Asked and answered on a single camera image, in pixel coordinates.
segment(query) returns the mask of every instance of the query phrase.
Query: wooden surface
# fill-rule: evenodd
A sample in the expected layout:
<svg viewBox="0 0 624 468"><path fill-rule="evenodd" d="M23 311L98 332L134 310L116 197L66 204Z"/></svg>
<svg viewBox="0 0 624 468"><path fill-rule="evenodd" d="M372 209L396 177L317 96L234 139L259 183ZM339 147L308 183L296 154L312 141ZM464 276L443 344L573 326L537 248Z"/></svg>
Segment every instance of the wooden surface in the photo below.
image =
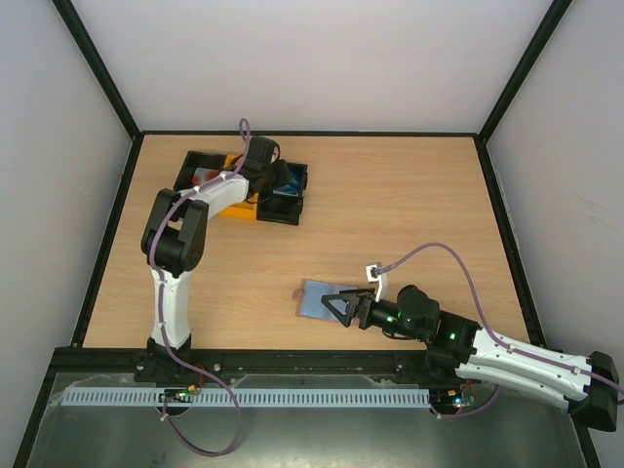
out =
<svg viewBox="0 0 624 468"><path fill-rule="evenodd" d="M420 349L338 323L295 316L302 278L366 286L364 266L389 264L425 242L455 248L491 325L527 331L475 145L463 137L278 136L283 158L306 163L300 225L216 216L189 299L193 347ZM143 347L154 289L139 248L156 193L171 187L189 149L236 153L236 136L147 136L101 283L85 346ZM440 249L389 274L388 298L416 284L443 309L478 320L466 280Z"/></svg>

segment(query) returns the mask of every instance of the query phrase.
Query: white cable tray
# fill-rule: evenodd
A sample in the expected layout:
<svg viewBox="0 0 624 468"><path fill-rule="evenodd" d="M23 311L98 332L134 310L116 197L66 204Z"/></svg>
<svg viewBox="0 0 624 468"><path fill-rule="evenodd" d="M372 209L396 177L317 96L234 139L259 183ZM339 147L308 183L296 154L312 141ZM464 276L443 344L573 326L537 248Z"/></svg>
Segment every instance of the white cable tray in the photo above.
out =
<svg viewBox="0 0 624 468"><path fill-rule="evenodd" d="M154 407L164 400L162 388L72 387L62 398L64 407ZM420 389L257 389L234 388L244 408L429 408L429 391ZM233 407L227 392L205 388L199 396L184 397L170 406Z"/></svg>

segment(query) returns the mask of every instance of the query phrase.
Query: white wall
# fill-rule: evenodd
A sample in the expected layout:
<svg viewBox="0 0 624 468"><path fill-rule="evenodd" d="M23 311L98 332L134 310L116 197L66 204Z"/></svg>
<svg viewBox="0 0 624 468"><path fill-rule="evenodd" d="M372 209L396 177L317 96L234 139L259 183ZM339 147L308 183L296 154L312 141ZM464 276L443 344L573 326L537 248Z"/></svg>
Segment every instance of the white wall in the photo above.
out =
<svg viewBox="0 0 624 468"><path fill-rule="evenodd" d="M130 140L51 1L0 2L0 466L68 345Z"/></svg>
<svg viewBox="0 0 624 468"><path fill-rule="evenodd" d="M550 345L624 380L624 3L573 2L489 148ZM593 432L604 468L619 432Z"/></svg>
<svg viewBox="0 0 624 468"><path fill-rule="evenodd" d="M142 129L477 132L551 0L74 0Z"/></svg>

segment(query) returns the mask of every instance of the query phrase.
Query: black frame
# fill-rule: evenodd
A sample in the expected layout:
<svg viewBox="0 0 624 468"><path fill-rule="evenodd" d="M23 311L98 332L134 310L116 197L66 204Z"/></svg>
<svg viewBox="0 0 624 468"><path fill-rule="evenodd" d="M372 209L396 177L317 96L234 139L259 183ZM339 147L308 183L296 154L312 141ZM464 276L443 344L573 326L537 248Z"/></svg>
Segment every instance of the black frame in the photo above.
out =
<svg viewBox="0 0 624 468"><path fill-rule="evenodd" d="M67 29L73 36L77 46L83 53L85 60L94 72L103 91L124 125L133 141L122 180L115 197L113 208L104 231L104 237L97 255L96 265L85 295L78 322L72 336L71 346L58 348L50 362L41 390L37 397L33 412L19 447L14 466L25 466L32 450L39 423L47 405L54 383L59 372L134 372L136 370L137 355L141 349L87 349L83 348L87 328L98 296L99 286L104 273L106 262L112 248L121 212L126 201L132 181L138 154L146 135L237 135L235 131L140 131L128 106L124 102L112 77L96 49L89 33L80 20L71 0L52 0L65 22ZM537 61L539 54L546 46L555 28L564 16L571 0L554 0L544 19L529 42L520 62L509 78L496 105L490 112L480 133L418 133L418 132L281 132L258 131L266 136L324 136L324 137L471 137L479 155L479 161L484 173L487 191L492 204L502 244L510 266L516 293L525 320L530 342L535 345L546 346L544 332L539 323L539 317L530 294L525 270L522 266L513 230L506 213L500 188L496 180L491 159L488 154L487 143L495 128L500 123L509 108L514 96L524 83L528 73ZM222 373L227 374L229 369L237 369L244 363L246 369L252 368L262 371L290 373L310 373L310 370L293 370L294 368L313 368L325 373L353 372L354 364L362 366L362 373L389 375L398 380L406 381L405 367L410 363L420 363L424 358L424 351L412 352L345 352L345 351L230 351L230 350L200 350L206 353L211 360L223 364ZM426 377L413 375L419 382ZM434 388L435 382L428 383ZM574 424L586 464L589 468L600 468L589 430L587 427Z"/></svg>

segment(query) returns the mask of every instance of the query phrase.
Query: robotic arm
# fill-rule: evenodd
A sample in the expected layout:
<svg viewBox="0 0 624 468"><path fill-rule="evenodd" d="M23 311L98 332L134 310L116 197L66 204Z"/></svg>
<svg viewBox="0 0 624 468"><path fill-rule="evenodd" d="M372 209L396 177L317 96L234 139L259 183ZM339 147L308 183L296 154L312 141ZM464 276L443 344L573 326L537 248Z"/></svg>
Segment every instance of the robotic arm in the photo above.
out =
<svg viewBox="0 0 624 468"><path fill-rule="evenodd" d="M568 412L572 419L589 427L615 430L617 391L588 375L596 373L618 383L610 356L600 352L589 357L572 356L499 333L495 340L477 322L441 310L436 300L414 285L404 287L396 303L385 300L386 274L376 276L378 266L367 266L369 281L379 284L377 291L350 290L323 296L323 304L343 326L349 327L357 318L360 329L379 327L385 334L423 342L427 346L425 365L440 379L458 376L513 388ZM332 304L338 300L345 303L344 308ZM523 355L523 351L536 358Z"/></svg>
<svg viewBox="0 0 624 468"><path fill-rule="evenodd" d="M225 208L241 203L256 193L267 193L289 183L286 161L278 159L279 146L268 138L254 136L250 141L248 156L239 173L225 168L218 176L201 187L176 192L161 190L141 239L141 250L149 256L152 241L171 206L180 197L192 195L180 206L172 222L181 221L179 227L168 225L156 246L155 262L165 275L162 297L164 322L170 346L175 351L190 347L190 328L187 320L187 303L191 275L204 253L208 221ZM156 292L155 322L148 340L148 349L165 346L158 314L161 278L152 269Z"/></svg>

